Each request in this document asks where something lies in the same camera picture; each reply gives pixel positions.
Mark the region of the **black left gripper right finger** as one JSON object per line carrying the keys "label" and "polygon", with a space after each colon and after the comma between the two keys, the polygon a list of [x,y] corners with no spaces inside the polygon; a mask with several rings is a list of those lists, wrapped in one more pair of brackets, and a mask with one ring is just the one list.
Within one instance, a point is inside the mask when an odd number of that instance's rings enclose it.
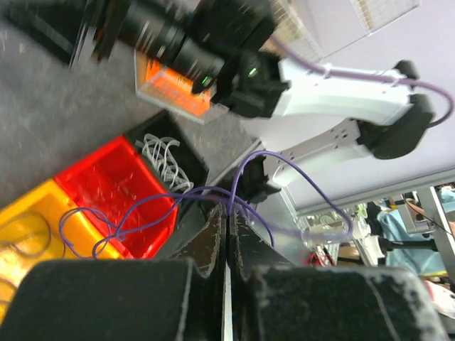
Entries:
{"label": "black left gripper right finger", "polygon": [[235,340],[446,340],[427,287],[401,268],[297,266],[235,209],[229,220]]}

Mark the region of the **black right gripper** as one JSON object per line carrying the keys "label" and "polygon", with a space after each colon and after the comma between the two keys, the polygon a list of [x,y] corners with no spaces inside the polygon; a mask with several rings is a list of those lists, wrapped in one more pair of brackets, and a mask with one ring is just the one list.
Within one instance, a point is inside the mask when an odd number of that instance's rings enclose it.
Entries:
{"label": "black right gripper", "polygon": [[216,77],[225,61],[190,37],[175,18],[178,9],[156,1],[70,1],[80,23],[95,29],[98,60],[108,59],[116,42],[185,77]]}

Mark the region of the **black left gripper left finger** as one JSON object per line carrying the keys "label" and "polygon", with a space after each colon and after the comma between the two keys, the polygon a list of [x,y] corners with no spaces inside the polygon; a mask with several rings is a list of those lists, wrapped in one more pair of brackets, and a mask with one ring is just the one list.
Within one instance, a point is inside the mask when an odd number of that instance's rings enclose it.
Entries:
{"label": "black left gripper left finger", "polygon": [[2,340],[221,340],[225,208],[167,259],[55,259],[22,280]]}

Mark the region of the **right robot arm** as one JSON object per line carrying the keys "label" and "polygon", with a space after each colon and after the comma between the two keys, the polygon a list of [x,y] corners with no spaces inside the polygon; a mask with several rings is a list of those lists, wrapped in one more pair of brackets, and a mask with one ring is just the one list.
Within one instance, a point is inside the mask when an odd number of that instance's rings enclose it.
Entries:
{"label": "right robot arm", "polygon": [[372,156],[390,160],[416,149],[433,126],[429,100],[410,64],[383,73],[281,58],[263,49],[276,30],[269,1],[76,1],[76,25],[95,32],[94,56],[122,42],[191,83],[193,94],[248,119],[322,114],[332,129],[287,151],[306,171]]}

